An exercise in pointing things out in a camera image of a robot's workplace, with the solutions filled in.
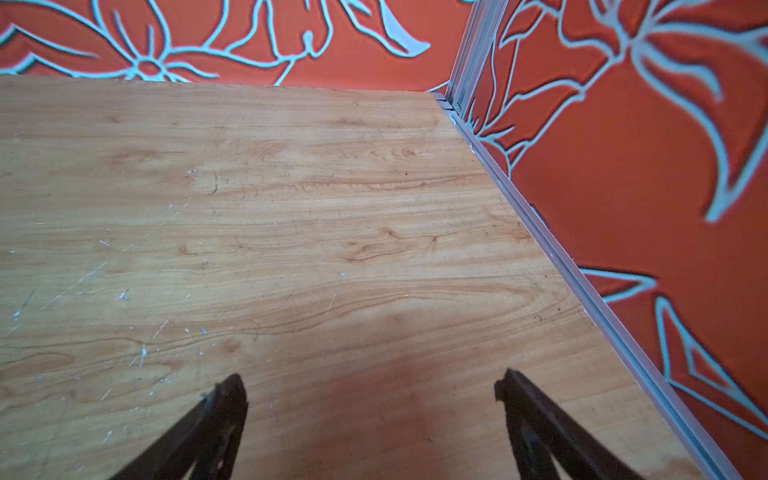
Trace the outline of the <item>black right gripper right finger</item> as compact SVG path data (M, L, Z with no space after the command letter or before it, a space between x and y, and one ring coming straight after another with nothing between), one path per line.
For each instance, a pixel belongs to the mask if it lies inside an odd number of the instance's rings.
M509 441L522 479L638 479L628 465L587 432L522 372L494 383L504 405Z

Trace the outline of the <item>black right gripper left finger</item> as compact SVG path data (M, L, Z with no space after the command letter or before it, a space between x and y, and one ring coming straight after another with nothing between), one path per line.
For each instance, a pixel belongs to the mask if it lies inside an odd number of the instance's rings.
M232 374L113 477L229 479L247 412L242 378Z

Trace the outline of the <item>aluminium frame corner post right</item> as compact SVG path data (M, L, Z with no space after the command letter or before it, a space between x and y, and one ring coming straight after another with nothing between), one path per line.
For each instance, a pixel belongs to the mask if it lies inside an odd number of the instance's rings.
M480 0L472 4L445 93L453 110L460 114L467 111L476 90L507 4L507 0Z

